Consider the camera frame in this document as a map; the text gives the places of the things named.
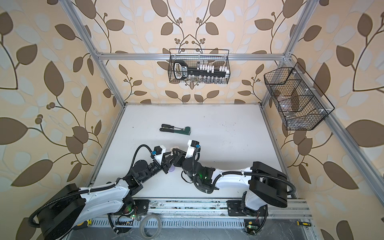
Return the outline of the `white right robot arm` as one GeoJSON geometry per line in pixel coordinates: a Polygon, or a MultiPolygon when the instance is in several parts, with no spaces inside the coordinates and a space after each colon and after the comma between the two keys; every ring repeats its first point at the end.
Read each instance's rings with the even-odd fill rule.
{"type": "Polygon", "coordinates": [[[286,174],[262,163],[253,162],[249,168],[224,171],[204,167],[199,163],[201,146],[197,141],[188,142],[187,151],[171,150],[173,165],[182,168],[195,188],[205,194],[212,194],[225,188],[243,189],[240,210],[250,215],[252,211],[268,205],[286,208],[288,196],[296,193],[296,187],[286,174]]]}

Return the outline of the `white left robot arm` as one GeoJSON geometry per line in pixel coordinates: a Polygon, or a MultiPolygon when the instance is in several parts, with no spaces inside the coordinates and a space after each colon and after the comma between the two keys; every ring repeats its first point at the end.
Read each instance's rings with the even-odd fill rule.
{"type": "Polygon", "coordinates": [[[102,186],[78,188],[76,184],[67,185],[29,216],[29,226],[41,229],[45,240],[57,240],[95,217],[115,213],[132,216],[142,212],[144,209],[138,207],[133,196],[143,189],[143,183],[159,172],[167,174],[186,156],[186,152],[178,148],[168,152],[163,146],[151,149],[140,145],[137,150],[142,148],[149,150],[151,163],[133,160],[123,178],[102,186]]]}

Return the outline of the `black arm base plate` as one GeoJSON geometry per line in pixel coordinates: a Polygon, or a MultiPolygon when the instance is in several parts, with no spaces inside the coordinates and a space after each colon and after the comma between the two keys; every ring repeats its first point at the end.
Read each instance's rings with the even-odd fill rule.
{"type": "Polygon", "coordinates": [[[149,203],[150,200],[147,199],[129,200],[128,202],[124,203],[122,214],[130,217],[146,214],[149,209],[149,203]]]}

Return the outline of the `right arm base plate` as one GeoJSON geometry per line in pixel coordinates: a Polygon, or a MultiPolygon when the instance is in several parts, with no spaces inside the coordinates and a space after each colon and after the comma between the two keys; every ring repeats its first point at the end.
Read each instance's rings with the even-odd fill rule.
{"type": "Polygon", "coordinates": [[[228,215],[230,217],[265,217],[268,216],[266,207],[260,207],[258,210],[251,210],[245,206],[240,200],[228,200],[227,201],[228,215]]]}

